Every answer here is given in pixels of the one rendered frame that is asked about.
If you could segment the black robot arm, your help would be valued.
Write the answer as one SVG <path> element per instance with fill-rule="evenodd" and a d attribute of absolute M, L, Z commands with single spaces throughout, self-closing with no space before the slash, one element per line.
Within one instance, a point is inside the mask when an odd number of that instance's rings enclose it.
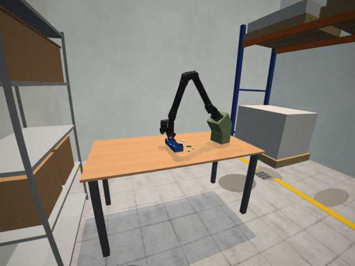
<path fill-rule="evenodd" d="M 220 119 L 222 119 L 224 117 L 222 114 L 220 114 L 218 109 L 216 109 L 212 105 L 212 103 L 211 103 L 211 101 L 210 101 L 201 81 L 200 81 L 200 78 L 198 76 L 198 72 L 196 72 L 195 70 L 188 71 L 188 72 L 182 73 L 182 75 L 181 75 L 180 84 L 177 89 L 173 105 L 172 105 L 170 112 L 168 114 L 169 119 L 161 120 L 161 122 L 160 122 L 160 126 L 161 126 L 160 133 L 162 135 L 166 132 L 168 134 L 172 134 L 172 128 L 174 127 L 174 121 L 176 118 L 176 114 L 177 114 L 182 96 L 184 94 L 185 88 L 186 88 L 189 80 L 191 80 L 191 79 L 193 80 L 193 82 L 194 82 L 194 84 L 195 84 L 204 104 L 205 104 L 206 111 L 208 112 L 208 114 L 211 114 L 210 117 L 215 121 L 219 121 Z M 168 128 L 167 126 L 170 128 Z"/>

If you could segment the blue rack of bins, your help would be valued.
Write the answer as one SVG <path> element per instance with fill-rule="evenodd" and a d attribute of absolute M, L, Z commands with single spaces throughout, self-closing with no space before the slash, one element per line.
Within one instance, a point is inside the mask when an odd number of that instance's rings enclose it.
<path fill-rule="evenodd" d="M 181 152 L 184 151 L 184 147 L 182 144 L 177 143 L 175 139 L 169 141 L 169 139 L 165 139 L 165 143 L 174 151 L 174 152 Z"/>

